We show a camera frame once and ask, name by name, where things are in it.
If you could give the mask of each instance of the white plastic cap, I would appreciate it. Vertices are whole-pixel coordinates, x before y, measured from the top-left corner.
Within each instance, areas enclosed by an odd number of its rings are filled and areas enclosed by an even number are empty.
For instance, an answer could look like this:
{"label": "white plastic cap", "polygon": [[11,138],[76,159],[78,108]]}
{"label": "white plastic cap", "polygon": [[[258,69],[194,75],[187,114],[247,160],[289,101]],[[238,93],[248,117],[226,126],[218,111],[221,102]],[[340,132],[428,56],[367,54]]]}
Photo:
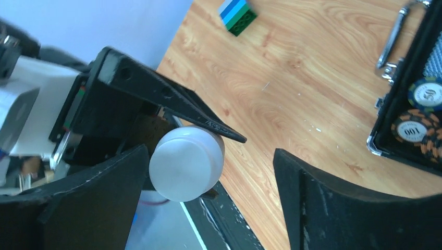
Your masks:
{"label": "white plastic cap", "polygon": [[187,202],[211,189],[221,177],[221,137],[196,127],[177,128],[158,143],[149,164],[153,186],[165,198]]}

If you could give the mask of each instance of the poker chip case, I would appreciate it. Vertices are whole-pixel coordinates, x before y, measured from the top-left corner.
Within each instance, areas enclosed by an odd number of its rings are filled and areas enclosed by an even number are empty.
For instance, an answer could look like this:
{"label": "poker chip case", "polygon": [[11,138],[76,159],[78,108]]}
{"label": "poker chip case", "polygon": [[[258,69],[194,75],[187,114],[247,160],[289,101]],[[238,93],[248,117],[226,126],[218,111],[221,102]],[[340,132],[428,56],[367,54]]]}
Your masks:
{"label": "poker chip case", "polygon": [[[415,8],[425,8],[426,12],[404,58],[389,62],[389,54],[401,32],[406,16]],[[401,163],[420,168],[442,176],[442,158],[439,161],[428,159],[420,147],[401,142],[392,133],[392,124],[407,110],[423,109],[412,105],[409,100],[412,84],[430,77],[442,77],[442,0],[410,1],[400,11],[384,50],[376,65],[376,72],[386,79],[390,91],[375,104],[378,118],[368,136],[367,147],[375,155],[390,158]],[[442,120],[441,110],[432,110]]]}

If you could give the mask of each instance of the metal clasp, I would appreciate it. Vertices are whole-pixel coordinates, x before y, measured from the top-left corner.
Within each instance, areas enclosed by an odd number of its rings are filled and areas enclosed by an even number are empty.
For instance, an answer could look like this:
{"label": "metal clasp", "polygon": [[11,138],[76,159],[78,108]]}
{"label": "metal clasp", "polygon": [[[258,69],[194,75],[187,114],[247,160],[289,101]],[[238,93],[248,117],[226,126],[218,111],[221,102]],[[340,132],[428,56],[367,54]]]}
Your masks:
{"label": "metal clasp", "polygon": [[377,74],[388,80],[388,83],[390,84],[390,86],[393,85],[394,80],[393,80],[393,76],[396,73],[396,69],[398,68],[399,63],[397,64],[392,64],[390,62],[385,63],[385,66],[377,69]]}
{"label": "metal clasp", "polygon": [[377,109],[377,115],[379,115],[380,109],[384,105],[385,98],[387,98],[387,94],[385,94],[382,98],[378,98],[374,105],[374,107]]}

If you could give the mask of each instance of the screw hole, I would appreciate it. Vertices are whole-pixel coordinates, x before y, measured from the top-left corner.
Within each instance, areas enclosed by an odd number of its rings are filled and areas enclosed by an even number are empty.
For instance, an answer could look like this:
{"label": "screw hole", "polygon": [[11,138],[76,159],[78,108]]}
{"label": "screw hole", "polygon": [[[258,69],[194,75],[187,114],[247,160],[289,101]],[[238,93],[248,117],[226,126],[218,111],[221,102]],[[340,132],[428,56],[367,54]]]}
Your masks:
{"label": "screw hole", "polygon": [[122,68],[120,70],[120,78],[127,81],[132,77],[132,71],[129,68]]}
{"label": "screw hole", "polygon": [[75,151],[74,147],[69,147],[65,150],[65,154],[70,155]]}
{"label": "screw hole", "polygon": [[168,87],[164,87],[164,88],[161,90],[161,94],[162,94],[165,98],[171,98],[172,95],[173,95],[172,90],[169,89]]}

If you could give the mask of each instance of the wooden table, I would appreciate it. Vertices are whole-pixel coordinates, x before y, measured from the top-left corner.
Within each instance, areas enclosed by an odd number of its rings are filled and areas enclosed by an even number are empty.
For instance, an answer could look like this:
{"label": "wooden table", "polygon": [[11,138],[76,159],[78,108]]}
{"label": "wooden table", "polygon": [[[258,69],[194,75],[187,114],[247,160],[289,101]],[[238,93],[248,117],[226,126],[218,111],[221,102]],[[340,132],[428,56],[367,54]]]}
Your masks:
{"label": "wooden table", "polygon": [[[248,141],[226,139],[221,179],[266,249],[289,249],[273,173],[284,148],[338,177],[419,197],[440,177],[372,155],[373,105],[389,90],[374,74],[399,0],[255,0],[239,36],[224,28],[223,0],[195,0],[159,72],[195,90]],[[423,11],[414,11],[393,59],[404,56]]]}

